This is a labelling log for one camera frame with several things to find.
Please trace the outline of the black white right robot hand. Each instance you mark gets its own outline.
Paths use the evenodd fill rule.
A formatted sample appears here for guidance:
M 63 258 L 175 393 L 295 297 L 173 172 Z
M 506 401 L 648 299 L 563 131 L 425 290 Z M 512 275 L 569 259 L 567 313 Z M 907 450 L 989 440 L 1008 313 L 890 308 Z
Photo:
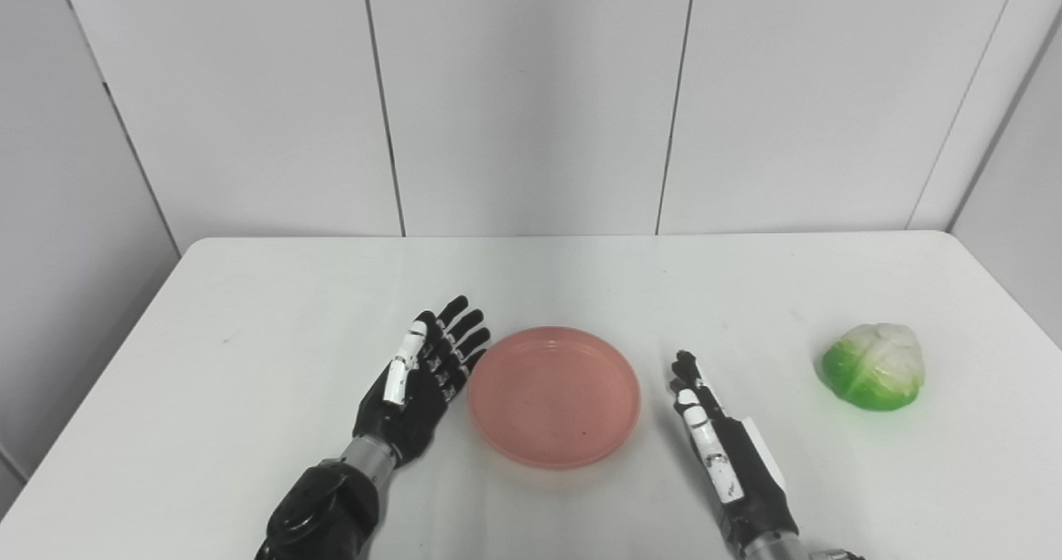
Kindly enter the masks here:
M 709 477 L 722 537 L 733 551 L 766 536 L 796 536 L 784 485 L 767 465 L 754 424 L 729 415 L 703 378 L 693 353 L 678 351 L 671 364 L 674 409 Z

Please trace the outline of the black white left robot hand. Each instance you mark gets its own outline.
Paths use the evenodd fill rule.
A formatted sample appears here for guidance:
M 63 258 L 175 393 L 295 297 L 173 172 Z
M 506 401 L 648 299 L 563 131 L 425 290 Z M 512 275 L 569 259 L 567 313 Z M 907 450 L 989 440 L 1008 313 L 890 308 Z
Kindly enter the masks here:
M 382 443 L 397 466 L 419 458 L 449 404 L 470 381 L 490 338 L 485 315 L 465 295 L 440 312 L 422 311 L 360 402 L 353 436 Z

